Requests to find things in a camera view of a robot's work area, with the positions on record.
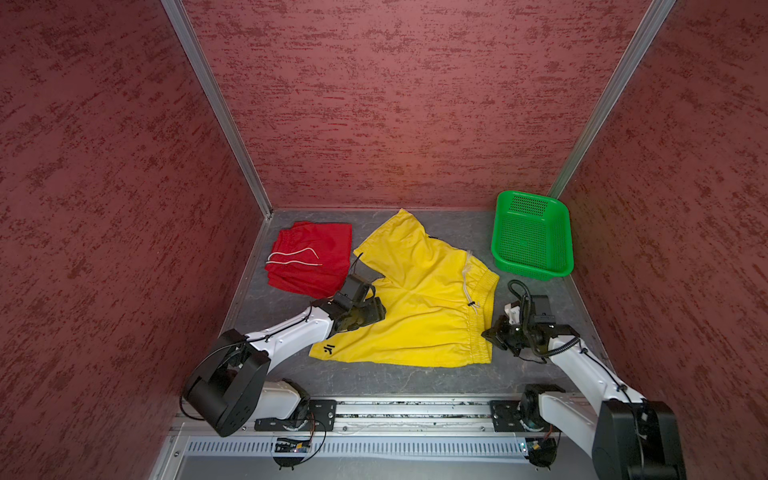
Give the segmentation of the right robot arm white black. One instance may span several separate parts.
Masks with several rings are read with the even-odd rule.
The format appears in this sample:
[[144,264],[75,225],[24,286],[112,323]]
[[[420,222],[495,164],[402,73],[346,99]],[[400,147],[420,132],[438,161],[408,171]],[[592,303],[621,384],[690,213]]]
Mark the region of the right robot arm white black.
[[482,334],[494,347],[530,361],[552,363],[576,392],[531,384],[516,401],[491,404],[497,431],[522,430],[526,458],[550,468],[567,437],[591,459],[600,479],[684,479],[687,476],[675,414],[622,381],[570,325],[545,311],[545,296],[524,292]]

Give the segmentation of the red shorts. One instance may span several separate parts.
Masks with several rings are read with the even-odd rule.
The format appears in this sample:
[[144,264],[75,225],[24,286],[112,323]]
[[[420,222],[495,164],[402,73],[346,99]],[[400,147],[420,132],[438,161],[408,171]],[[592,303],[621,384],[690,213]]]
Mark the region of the red shorts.
[[268,284],[313,299],[333,296],[347,277],[352,236],[347,223],[295,222],[278,233],[267,257]]

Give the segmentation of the yellow shorts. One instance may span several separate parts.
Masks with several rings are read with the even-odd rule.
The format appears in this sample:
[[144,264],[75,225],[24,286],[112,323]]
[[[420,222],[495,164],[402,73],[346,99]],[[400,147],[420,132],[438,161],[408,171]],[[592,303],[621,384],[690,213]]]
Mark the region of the yellow shorts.
[[384,320],[318,342],[310,357],[424,368],[488,364],[499,277],[473,253],[428,235],[400,210],[354,251],[379,273],[376,295]]

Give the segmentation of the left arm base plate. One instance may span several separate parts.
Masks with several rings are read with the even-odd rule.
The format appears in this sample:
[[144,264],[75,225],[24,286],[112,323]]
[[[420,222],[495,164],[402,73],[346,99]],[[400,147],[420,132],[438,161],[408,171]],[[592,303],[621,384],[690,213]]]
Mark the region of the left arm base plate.
[[311,432],[316,429],[332,431],[337,402],[335,400],[301,400],[286,419],[263,418],[253,422],[255,431]]

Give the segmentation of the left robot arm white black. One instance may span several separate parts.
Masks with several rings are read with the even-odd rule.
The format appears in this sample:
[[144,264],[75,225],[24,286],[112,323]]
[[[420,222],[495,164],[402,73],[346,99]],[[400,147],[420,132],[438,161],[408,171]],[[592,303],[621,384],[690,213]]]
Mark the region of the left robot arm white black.
[[309,394],[288,379],[270,382],[268,374],[309,346],[372,326],[385,316],[376,287],[350,274],[335,294],[277,325],[248,334],[227,330],[185,381],[180,411],[221,437],[259,420],[302,428],[309,423]]

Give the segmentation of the green plastic basket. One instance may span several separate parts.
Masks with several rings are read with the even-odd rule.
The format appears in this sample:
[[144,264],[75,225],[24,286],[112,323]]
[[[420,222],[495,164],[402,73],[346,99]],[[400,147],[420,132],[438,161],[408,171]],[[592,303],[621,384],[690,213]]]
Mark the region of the green plastic basket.
[[491,252],[498,269],[549,281],[574,269],[570,212],[557,199],[504,191],[497,196]]

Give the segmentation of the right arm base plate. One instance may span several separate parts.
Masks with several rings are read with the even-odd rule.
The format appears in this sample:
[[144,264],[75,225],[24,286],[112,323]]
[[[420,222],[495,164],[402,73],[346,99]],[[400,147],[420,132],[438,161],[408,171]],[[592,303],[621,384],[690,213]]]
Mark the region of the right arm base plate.
[[540,427],[531,427],[523,420],[519,400],[491,400],[490,418],[496,433],[541,432]]

